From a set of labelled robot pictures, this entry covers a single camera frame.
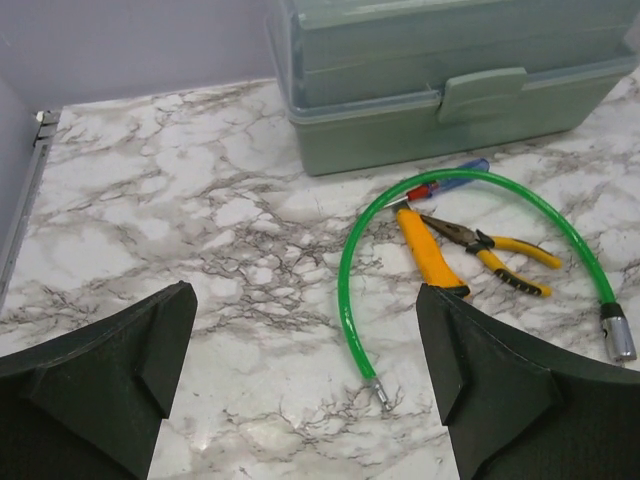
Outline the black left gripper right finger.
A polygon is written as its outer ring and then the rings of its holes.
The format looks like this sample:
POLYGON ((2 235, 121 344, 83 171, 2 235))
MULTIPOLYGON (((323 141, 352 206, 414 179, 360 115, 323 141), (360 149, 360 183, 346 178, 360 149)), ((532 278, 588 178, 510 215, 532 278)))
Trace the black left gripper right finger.
POLYGON ((422 285, 419 332, 462 479, 636 479, 639 374, 422 285))

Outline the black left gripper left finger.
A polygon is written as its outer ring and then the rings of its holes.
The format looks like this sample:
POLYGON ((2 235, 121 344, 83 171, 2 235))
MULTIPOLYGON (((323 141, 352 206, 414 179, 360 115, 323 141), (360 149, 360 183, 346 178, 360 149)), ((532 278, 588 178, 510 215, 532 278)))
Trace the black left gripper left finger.
POLYGON ((197 306, 178 282, 2 357, 2 478, 147 478, 197 306))

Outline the green cable lock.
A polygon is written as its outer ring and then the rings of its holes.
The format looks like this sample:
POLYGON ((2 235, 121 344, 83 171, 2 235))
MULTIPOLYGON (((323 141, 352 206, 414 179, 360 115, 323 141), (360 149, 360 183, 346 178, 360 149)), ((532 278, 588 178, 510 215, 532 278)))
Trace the green cable lock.
MULTIPOLYGON (((387 203, 392 201, 394 196, 407 192, 422 183, 450 178, 473 178, 473 180, 484 181, 499 186, 519 196, 544 214, 573 246, 591 276, 600 302, 600 323, 605 335, 609 357, 615 362, 629 362, 637 359, 636 345, 631 334, 629 322, 620 304, 617 302, 616 295, 599 260, 578 231, 559 211, 527 187, 495 173, 459 168, 428 171, 392 186, 367 207, 354 224, 346 240, 339 264, 337 296, 339 317, 344 336, 361 376, 369 388, 375 393, 385 412, 391 411, 392 405, 360 341, 351 305, 351 267, 356 248, 361 236, 368 228, 369 223, 385 208, 387 203)), ((472 231, 461 225, 455 225, 437 219, 429 219, 424 215, 420 216, 427 227, 432 226, 437 232, 450 241, 463 246, 467 251, 481 260, 501 281, 523 293, 537 297, 548 297, 551 295, 550 288, 528 281, 508 269, 493 251, 499 249, 521 253, 550 268, 558 268, 562 265, 559 258, 536 245, 522 240, 507 237, 492 237, 480 231, 472 231)))

